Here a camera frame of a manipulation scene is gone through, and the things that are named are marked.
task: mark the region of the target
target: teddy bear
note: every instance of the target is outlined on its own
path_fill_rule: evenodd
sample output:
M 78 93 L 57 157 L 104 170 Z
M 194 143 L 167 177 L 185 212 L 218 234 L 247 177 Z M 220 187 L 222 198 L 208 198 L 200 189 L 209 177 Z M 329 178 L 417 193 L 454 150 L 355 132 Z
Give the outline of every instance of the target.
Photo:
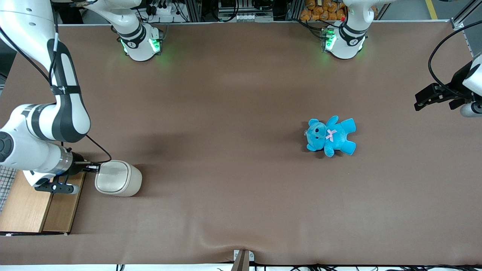
M 306 131 L 310 151 L 324 149 L 326 156 L 332 157 L 335 150 L 352 155 L 355 151 L 355 142 L 347 140 L 347 135 L 357 130 L 353 119 L 338 123 L 338 116 L 332 116 L 326 125 L 317 119 L 309 120 L 309 128 Z

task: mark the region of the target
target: wooden board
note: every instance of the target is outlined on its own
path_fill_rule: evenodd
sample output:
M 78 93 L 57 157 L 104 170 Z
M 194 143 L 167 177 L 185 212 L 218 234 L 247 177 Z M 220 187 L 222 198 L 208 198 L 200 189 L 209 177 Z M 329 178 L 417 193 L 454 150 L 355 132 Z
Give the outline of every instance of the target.
M 36 191 L 18 171 L 0 214 L 0 231 L 41 232 L 51 198 L 50 193 Z
M 84 177 L 85 173 L 78 173 L 70 176 L 68 183 L 78 185 L 80 190 L 82 190 Z M 79 197 L 80 192 L 75 195 L 60 193 L 53 195 L 43 231 L 70 232 Z

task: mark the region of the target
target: brown tabletop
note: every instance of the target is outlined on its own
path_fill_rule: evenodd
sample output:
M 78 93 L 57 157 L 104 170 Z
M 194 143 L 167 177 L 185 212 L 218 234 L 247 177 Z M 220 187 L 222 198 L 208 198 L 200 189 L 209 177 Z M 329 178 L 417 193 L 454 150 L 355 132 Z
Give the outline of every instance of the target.
M 1 238 L 1 263 L 221 262 L 239 248 L 266 264 L 480 263 L 482 122 L 413 107 L 449 33 L 373 24 L 342 61 L 299 24 L 172 26 L 162 56 L 137 63 L 108 27 L 62 27 L 90 135 L 136 165 L 142 187 L 103 195 L 88 176 L 72 235 Z M 433 66 L 448 81 L 469 60 L 456 36 Z M 18 57 L 0 121 L 52 101 Z M 306 152 L 307 121 L 335 114 L 356 121 L 354 155 Z M 104 159 L 87 139 L 68 145 Z

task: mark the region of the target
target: teddy bear leg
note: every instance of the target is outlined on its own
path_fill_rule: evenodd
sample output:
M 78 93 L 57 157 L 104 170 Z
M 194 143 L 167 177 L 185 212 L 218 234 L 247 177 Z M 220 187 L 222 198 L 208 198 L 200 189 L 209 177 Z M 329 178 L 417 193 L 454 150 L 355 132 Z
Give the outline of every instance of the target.
M 345 141 L 345 143 L 343 143 L 343 145 L 341 146 L 341 149 L 340 151 L 342 151 L 343 153 L 346 153 L 348 155 L 352 155 L 353 152 L 355 151 L 355 148 L 357 147 L 357 144 L 355 144 L 355 142 L 352 142 L 352 141 Z

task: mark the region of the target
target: black cable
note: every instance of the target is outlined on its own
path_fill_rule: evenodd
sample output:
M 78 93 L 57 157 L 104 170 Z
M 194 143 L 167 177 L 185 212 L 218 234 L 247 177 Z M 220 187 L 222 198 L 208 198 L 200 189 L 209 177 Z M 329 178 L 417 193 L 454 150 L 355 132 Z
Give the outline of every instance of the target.
M 54 25 L 55 25 L 55 35 L 58 37 L 58 34 L 59 34 L 59 23 L 57 21 L 57 16 L 56 16 L 56 13 L 55 13 L 55 10 L 54 8 L 52 7 L 52 15 L 54 16 Z M 57 57 L 57 49 L 56 48 L 53 48 L 52 49 L 52 61 L 50 63 L 50 67 L 49 67 L 49 84 L 52 86 L 52 72 L 55 68 L 55 59 Z
M 135 9 L 137 10 L 137 14 L 139 14 L 139 17 L 141 18 L 141 21 L 142 21 L 143 23 L 146 23 L 147 21 L 144 22 L 144 20 L 146 20 L 146 18 L 144 18 L 144 17 L 141 15 L 141 12 L 139 11 L 139 9 L 138 9 L 138 8 L 135 8 Z
M 274 1 L 271 1 L 271 4 L 269 6 L 262 6 L 258 0 L 251 0 L 251 5 L 261 11 L 268 11 L 272 10 L 274 8 Z
M 310 29 L 313 29 L 313 30 L 319 30 L 321 31 L 321 27 L 312 27 L 308 24 L 308 22 L 303 22 L 302 20 L 300 19 L 295 19 L 295 18 L 291 18 L 291 19 L 288 19 L 288 21 L 295 21 L 295 22 L 298 22 L 299 24 L 301 24 L 302 26 L 306 27 L 306 28 L 310 28 Z
M 326 39 L 326 38 L 318 35 L 316 32 L 314 32 L 314 31 L 321 31 L 321 28 L 320 28 L 320 27 L 312 27 L 312 26 L 310 26 L 310 25 L 308 24 L 308 21 L 303 22 L 303 21 L 301 21 L 301 20 L 299 20 L 299 19 L 294 19 L 294 18 L 289 19 L 288 21 L 296 21 L 296 22 L 298 22 L 298 23 L 301 24 L 302 26 L 308 28 L 309 31 L 313 34 L 313 36 L 317 37 L 317 38 L 320 39 L 320 40 L 325 40 L 325 39 Z
M 112 160 L 112 156 L 110 155 L 109 152 L 106 151 L 106 149 L 104 149 L 102 146 L 100 146 L 100 145 L 99 145 L 95 140 L 93 140 L 89 135 L 85 135 L 85 136 L 86 136 L 88 139 L 90 139 L 90 141 L 92 141 L 92 143 L 96 144 L 97 147 L 99 147 L 102 151 L 104 151 L 104 152 L 107 154 L 107 156 L 109 156 L 109 159 L 108 159 L 108 160 L 100 161 L 100 162 L 92 162 L 92 163 L 99 163 L 99 164 L 101 164 L 101 163 L 107 163 L 107 162 L 109 162 L 109 161 Z
M 222 19 L 219 19 L 219 17 L 214 14 L 214 10 L 215 10 L 215 8 L 217 8 L 216 5 L 215 5 L 216 2 L 217 2 L 217 0 L 211 1 L 211 15 L 213 16 L 213 18 L 216 21 L 227 23 L 227 22 L 231 21 L 232 19 L 234 19 L 236 17 L 236 15 L 238 15 L 238 11 L 240 10 L 240 5 L 238 3 L 238 0 L 234 0 L 233 14 L 231 15 L 231 17 L 226 21 L 223 21 Z
M 22 50 L 20 50 L 20 48 L 18 48 L 18 46 L 7 36 L 7 34 L 5 33 L 5 31 L 3 31 L 3 29 L 0 27 L 0 33 L 5 37 L 5 39 L 15 48 L 15 50 L 17 50 L 17 52 L 19 52 L 30 64 L 33 65 L 33 67 L 35 67 L 35 69 L 37 69 L 39 71 L 39 73 L 47 80 L 47 82 L 49 81 L 49 77 L 45 74 L 45 72 L 43 72 L 43 70 L 40 69 L 39 66 L 37 66 L 37 64 L 35 64 L 35 62 L 32 61 L 32 59 L 30 59 L 30 57 L 28 57 Z
M 336 28 L 340 28 L 339 26 L 336 26 L 336 25 L 334 25 L 334 24 L 328 23 L 327 21 L 323 21 L 323 20 L 320 20 L 320 19 L 317 19 L 316 21 L 326 23 L 326 24 L 329 25 L 329 26 L 333 26 L 333 27 L 336 27 Z
M 186 23 L 188 23 L 189 20 L 187 19 L 186 15 L 184 15 L 184 12 L 182 11 L 181 6 L 179 5 L 178 0 L 174 0 L 174 1 L 173 1 L 173 4 L 174 4 L 174 6 L 176 6 L 176 9 L 179 11 L 179 14 L 180 14 L 181 17 L 184 19 L 184 21 L 185 21 Z
M 470 28 L 470 27 L 473 27 L 473 26 L 476 26 L 476 25 L 479 25 L 479 24 L 482 24 L 482 21 L 478 21 L 478 22 L 475 22 L 475 23 L 472 23 L 470 25 L 467 25 L 465 27 L 462 27 L 461 29 L 458 29 L 456 31 L 454 31 L 453 33 L 450 33 L 450 35 L 448 35 L 447 37 L 445 37 L 438 45 L 437 47 L 435 47 L 435 49 L 433 50 L 432 54 L 430 55 L 430 58 L 428 58 L 428 71 L 430 72 L 430 75 L 434 78 L 435 82 L 437 82 L 442 88 L 444 88 L 445 90 L 447 91 L 450 91 L 451 93 L 455 94 L 456 96 L 458 97 L 461 97 L 461 98 L 465 98 L 465 99 L 472 99 L 471 96 L 465 96 L 465 95 L 462 95 L 461 93 L 458 93 L 458 92 L 455 92 L 453 90 L 451 90 L 447 85 L 445 85 L 444 83 L 442 83 L 442 81 L 440 81 L 437 76 L 435 76 L 435 73 L 433 72 L 432 70 L 432 59 L 433 59 L 433 56 L 435 55 L 435 53 L 438 51 L 438 49 L 442 46 L 442 44 L 444 42 L 446 42 L 449 38 L 451 38 L 452 36 L 454 36 L 455 34 L 459 33 L 459 32 L 462 32 L 464 31 L 465 29 L 467 28 Z

